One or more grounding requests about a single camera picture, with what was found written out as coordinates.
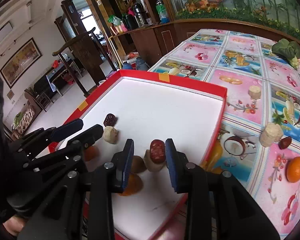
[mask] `fruit print tablecloth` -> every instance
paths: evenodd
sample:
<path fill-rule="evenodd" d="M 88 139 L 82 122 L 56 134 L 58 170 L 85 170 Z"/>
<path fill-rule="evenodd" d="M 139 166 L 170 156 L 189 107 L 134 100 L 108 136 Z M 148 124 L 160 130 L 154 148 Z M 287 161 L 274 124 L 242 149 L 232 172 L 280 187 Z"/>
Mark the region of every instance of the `fruit print tablecloth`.
<path fill-rule="evenodd" d="M 213 169 L 236 176 L 284 239 L 300 219 L 300 181 L 289 183 L 285 177 L 288 161 L 300 156 L 300 66 L 295 70 L 273 54 L 274 43 L 252 34 L 202 29 L 149 71 L 228 88 L 216 142 L 222 152 Z M 260 87 L 260 99 L 251 99 L 251 86 Z M 280 150 L 276 143 L 260 145 L 259 135 L 268 122 L 278 123 L 283 137 L 292 137 L 287 149 Z M 245 143 L 243 154 L 225 149 L 225 141 L 233 135 Z"/>

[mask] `ceiling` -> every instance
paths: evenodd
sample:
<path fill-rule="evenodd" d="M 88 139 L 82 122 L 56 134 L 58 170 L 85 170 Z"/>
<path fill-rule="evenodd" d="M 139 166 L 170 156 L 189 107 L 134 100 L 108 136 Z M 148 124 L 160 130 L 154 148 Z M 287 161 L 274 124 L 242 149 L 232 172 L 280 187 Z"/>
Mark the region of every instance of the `ceiling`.
<path fill-rule="evenodd" d="M 42 20 L 53 23 L 62 15 L 60 5 L 63 0 L 10 0 L 0 7 L 0 29 L 9 21 L 13 30 L 0 42 L 0 54 L 29 28 Z"/>

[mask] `white floor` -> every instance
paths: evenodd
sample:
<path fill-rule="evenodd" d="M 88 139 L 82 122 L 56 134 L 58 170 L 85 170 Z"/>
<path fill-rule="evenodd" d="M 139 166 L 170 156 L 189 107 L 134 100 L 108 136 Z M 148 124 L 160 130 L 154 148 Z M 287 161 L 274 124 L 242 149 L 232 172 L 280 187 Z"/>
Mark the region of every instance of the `white floor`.
<path fill-rule="evenodd" d="M 107 76 L 111 72 L 111 67 L 107 61 L 100 65 L 103 73 Z M 89 75 L 87 71 L 83 73 L 83 77 L 78 77 L 82 85 L 88 91 L 93 86 L 95 82 Z M 27 134 L 35 131 L 39 128 L 50 128 L 59 127 L 65 120 L 74 112 L 74 110 L 85 100 L 85 97 L 76 83 L 72 85 L 66 85 L 61 93 L 61 97 L 58 93 L 52 98 L 54 103 L 46 108 L 47 112 L 41 111 L 34 122 L 29 127 Z M 47 154 L 48 149 L 45 149 L 42 154 Z"/>

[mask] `red bag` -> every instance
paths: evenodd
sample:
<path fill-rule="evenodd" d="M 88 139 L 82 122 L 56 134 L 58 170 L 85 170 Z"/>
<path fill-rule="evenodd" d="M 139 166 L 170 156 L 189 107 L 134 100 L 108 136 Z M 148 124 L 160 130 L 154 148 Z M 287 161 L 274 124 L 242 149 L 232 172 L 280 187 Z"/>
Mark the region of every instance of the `red bag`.
<path fill-rule="evenodd" d="M 52 64 L 53 68 L 57 68 L 59 66 L 59 62 L 57 60 L 55 60 Z"/>

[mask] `orange tape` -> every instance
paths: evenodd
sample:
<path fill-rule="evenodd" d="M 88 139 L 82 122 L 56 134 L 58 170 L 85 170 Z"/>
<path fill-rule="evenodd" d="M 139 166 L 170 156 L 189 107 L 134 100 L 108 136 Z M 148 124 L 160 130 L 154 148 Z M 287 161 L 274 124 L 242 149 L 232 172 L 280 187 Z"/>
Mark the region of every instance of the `orange tape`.
<path fill-rule="evenodd" d="M 169 74 L 159 73 L 159 80 L 170 83 L 170 76 Z"/>
<path fill-rule="evenodd" d="M 85 109 L 88 106 L 88 103 L 86 100 L 84 100 L 81 105 L 78 106 L 79 111 L 82 111 L 83 109 Z"/>

